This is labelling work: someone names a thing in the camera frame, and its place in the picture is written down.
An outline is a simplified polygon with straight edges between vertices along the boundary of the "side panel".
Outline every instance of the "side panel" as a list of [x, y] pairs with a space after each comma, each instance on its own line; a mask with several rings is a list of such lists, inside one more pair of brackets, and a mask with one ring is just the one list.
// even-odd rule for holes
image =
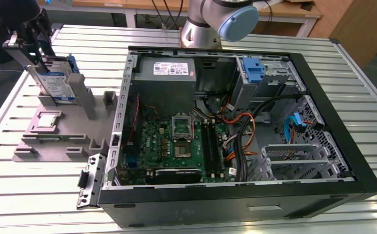
[[349, 199], [347, 195], [285, 196], [102, 204], [102, 208], [125, 228], [313, 217]]

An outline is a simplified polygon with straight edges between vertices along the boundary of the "blue plastic latch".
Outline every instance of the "blue plastic latch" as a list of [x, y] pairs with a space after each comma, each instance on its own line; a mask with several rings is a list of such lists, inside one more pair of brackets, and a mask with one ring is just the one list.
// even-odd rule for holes
[[265, 77], [265, 66], [258, 58], [244, 58], [244, 69], [249, 83], [261, 83]]

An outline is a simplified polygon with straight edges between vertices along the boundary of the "metal bracket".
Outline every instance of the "metal bracket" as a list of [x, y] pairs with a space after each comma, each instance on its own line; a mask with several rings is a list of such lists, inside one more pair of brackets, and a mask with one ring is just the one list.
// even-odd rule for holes
[[103, 187], [103, 173], [106, 166], [106, 156], [97, 154], [89, 157], [86, 169], [79, 175], [78, 186], [81, 187], [77, 209], [99, 208], [99, 194]]

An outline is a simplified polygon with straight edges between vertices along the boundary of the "power supply label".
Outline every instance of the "power supply label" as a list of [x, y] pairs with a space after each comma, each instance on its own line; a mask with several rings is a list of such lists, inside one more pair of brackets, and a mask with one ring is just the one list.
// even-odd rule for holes
[[70, 85], [66, 83], [66, 75], [62, 72], [49, 72], [39, 74], [42, 84], [53, 98], [59, 103], [71, 103], [75, 95]]
[[188, 76], [189, 64], [186, 62], [157, 62], [154, 75]]

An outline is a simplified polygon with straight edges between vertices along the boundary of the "aluminum table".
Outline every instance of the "aluminum table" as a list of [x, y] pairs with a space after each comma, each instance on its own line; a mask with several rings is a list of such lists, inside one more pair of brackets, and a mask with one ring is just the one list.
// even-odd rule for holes
[[[328, 39], [250, 35], [225, 49], [303, 53], [377, 175], [377, 89], [343, 49]], [[120, 92], [128, 47], [180, 46], [178, 31], [65, 25], [53, 37], [61, 56], [73, 53], [94, 94]], [[311, 219], [126, 229], [102, 209], [75, 210], [78, 175], [86, 163], [15, 163], [21, 136], [39, 105], [27, 72], [0, 108], [2, 233], [248, 233], [377, 234], [377, 196]]]

